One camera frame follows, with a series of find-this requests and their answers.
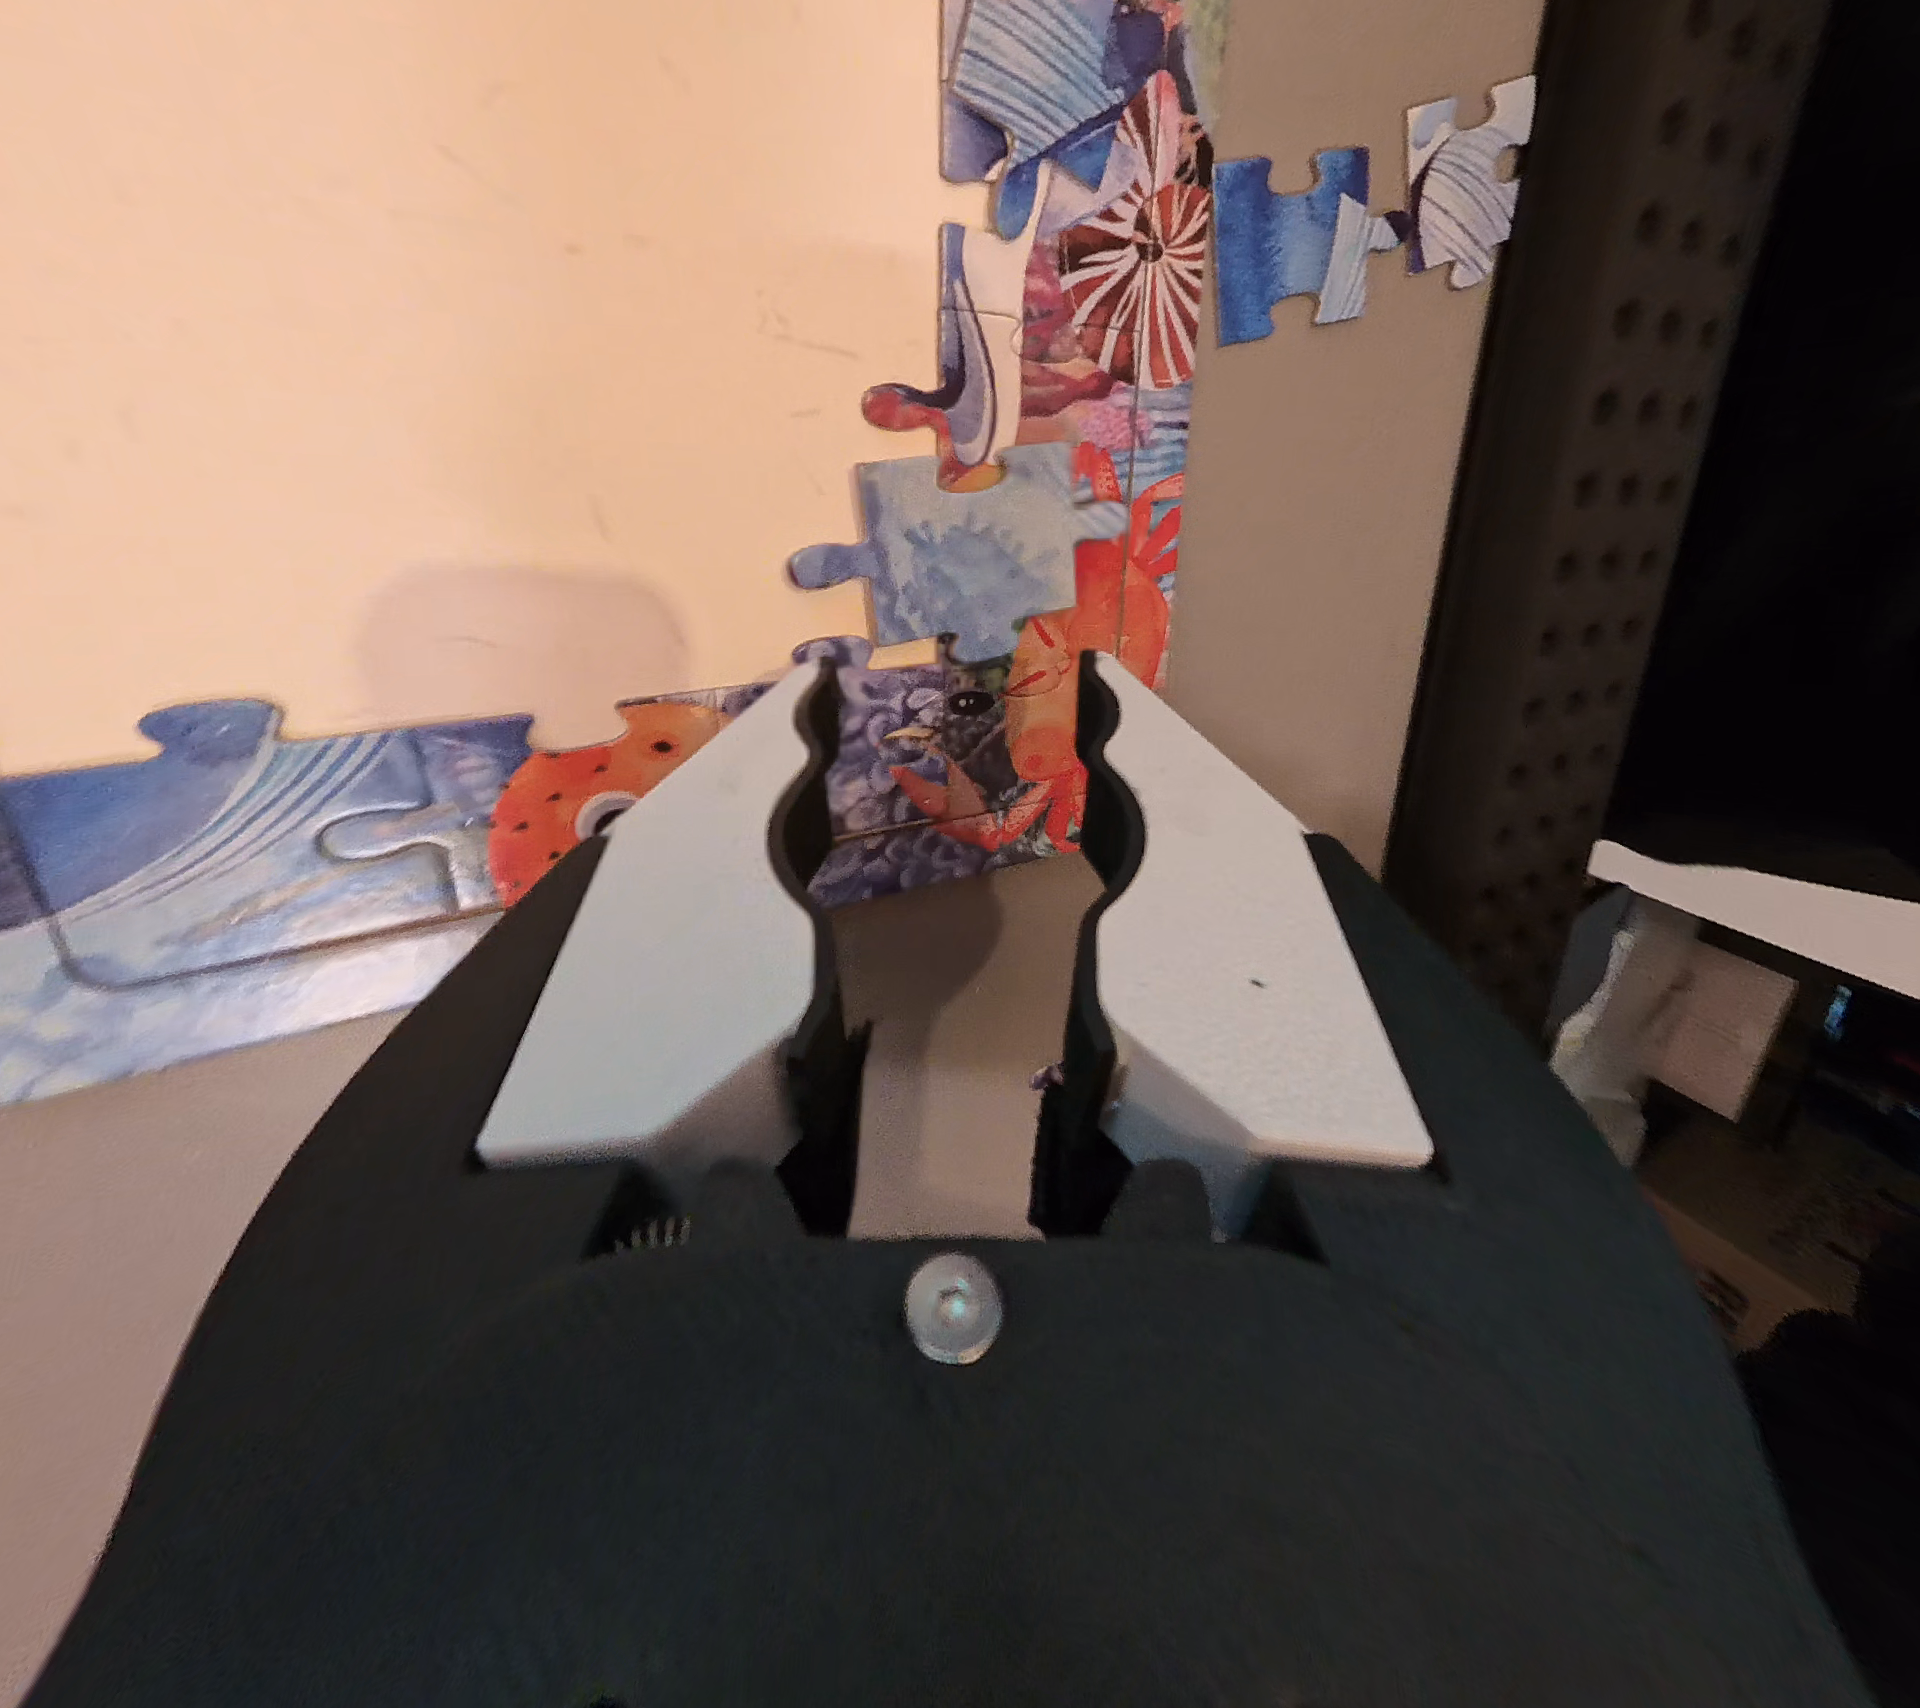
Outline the pale blue striped puzzle piece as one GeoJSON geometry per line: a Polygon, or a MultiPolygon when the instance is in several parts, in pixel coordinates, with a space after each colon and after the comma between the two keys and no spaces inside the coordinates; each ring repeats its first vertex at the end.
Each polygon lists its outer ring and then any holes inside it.
{"type": "Polygon", "coordinates": [[[967,0],[948,99],[1000,135],[1012,170],[1052,161],[1094,188],[1140,71],[1076,0],[967,0]]]}

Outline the sea animal jigsaw puzzle tray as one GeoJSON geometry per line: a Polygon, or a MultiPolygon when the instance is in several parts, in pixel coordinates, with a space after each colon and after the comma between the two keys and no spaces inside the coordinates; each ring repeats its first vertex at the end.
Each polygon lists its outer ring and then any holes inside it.
{"type": "Polygon", "coordinates": [[[1226,3],[1076,3],[1094,187],[967,0],[4,0],[4,1105],[418,1003],[793,662],[827,903],[1078,845],[1070,722],[787,570],[1187,426],[1226,3]]]}

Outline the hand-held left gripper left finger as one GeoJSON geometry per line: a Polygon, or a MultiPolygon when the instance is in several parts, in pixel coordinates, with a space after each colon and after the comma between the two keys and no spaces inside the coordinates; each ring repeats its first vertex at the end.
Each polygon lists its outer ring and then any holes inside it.
{"type": "Polygon", "coordinates": [[[795,664],[602,834],[477,1133],[488,1169],[844,1154],[844,999],[810,892],[839,688],[832,660],[795,664]]]}

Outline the white plastic bag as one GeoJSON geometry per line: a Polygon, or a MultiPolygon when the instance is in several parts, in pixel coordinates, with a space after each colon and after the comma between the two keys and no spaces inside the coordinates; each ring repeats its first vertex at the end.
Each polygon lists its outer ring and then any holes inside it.
{"type": "Polygon", "coordinates": [[[1688,913],[1641,897],[1622,908],[1595,984],[1557,1025],[1547,1063],[1614,1159],[1632,1167],[1655,1086],[1739,1120],[1800,984],[1701,940],[1688,913]]]}

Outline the white flat board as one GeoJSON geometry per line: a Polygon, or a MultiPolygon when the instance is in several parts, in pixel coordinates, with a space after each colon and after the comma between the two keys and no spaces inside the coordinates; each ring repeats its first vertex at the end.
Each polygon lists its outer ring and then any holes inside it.
{"type": "Polygon", "coordinates": [[[1727,929],[1839,977],[1918,999],[1914,900],[1739,866],[1669,863],[1612,840],[1592,846],[1587,877],[1622,884],[1699,925],[1727,929]]]}

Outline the cardboard box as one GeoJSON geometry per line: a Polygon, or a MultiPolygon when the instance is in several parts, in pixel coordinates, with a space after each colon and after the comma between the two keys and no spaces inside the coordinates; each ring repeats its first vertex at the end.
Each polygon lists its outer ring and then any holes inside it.
{"type": "Polygon", "coordinates": [[[1795,1315],[1852,1313],[1864,1265],[1908,1216],[1848,1146],[1760,1146],[1703,1123],[1649,1146],[1637,1182],[1736,1353],[1795,1315]]]}

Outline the pale blue white puzzle piece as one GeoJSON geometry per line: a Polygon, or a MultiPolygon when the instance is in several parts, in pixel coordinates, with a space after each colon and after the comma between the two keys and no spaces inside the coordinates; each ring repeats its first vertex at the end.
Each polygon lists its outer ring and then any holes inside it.
{"type": "Polygon", "coordinates": [[[864,539],[795,551],[787,576],[803,593],[865,583],[872,641],[949,641],[962,664],[1009,656],[1020,623],[1078,600],[1076,549],[1119,537],[1126,504],[1095,500],[1065,445],[1013,446],[991,486],[940,486],[934,457],[853,470],[864,539]]]}

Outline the white blue striped puzzle piece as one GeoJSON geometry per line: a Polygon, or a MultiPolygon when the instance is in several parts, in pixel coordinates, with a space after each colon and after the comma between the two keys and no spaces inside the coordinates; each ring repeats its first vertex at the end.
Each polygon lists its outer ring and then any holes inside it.
{"type": "Polygon", "coordinates": [[[1495,84],[1470,126],[1451,96],[1403,112],[1409,272],[1446,271],[1454,292],[1490,277],[1513,230],[1536,88],[1531,75],[1495,84]]]}

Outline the blue puzzle piece striped end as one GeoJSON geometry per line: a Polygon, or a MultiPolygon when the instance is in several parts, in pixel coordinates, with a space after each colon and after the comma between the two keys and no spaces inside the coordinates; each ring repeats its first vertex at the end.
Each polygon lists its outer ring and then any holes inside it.
{"type": "Polygon", "coordinates": [[[1318,327],[1360,318],[1371,258],[1399,251],[1411,232],[1405,210],[1370,209],[1363,146],[1318,150],[1301,191],[1275,191],[1272,166],[1267,159],[1211,166],[1214,337],[1221,348],[1267,339],[1273,310],[1296,298],[1311,298],[1318,327]]]}

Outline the black perforated chair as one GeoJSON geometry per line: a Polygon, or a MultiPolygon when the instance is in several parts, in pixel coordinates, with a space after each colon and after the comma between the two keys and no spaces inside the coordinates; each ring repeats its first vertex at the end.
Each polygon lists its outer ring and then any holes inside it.
{"type": "Polygon", "coordinates": [[[1832,0],[1547,0],[1382,880],[1540,1035],[1832,0]]]}

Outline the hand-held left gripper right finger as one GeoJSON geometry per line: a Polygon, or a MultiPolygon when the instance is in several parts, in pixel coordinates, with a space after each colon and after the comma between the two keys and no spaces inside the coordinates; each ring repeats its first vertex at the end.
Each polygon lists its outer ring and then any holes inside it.
{"type": "Polygon", "coordinates": [[[1076,662],[1067,1234],[1181,1164],[1235,1240],[1281,1167],[1425,1170],[1428,1123],[1310,850],[1266,788],[1113,654],[1076,662]]]}

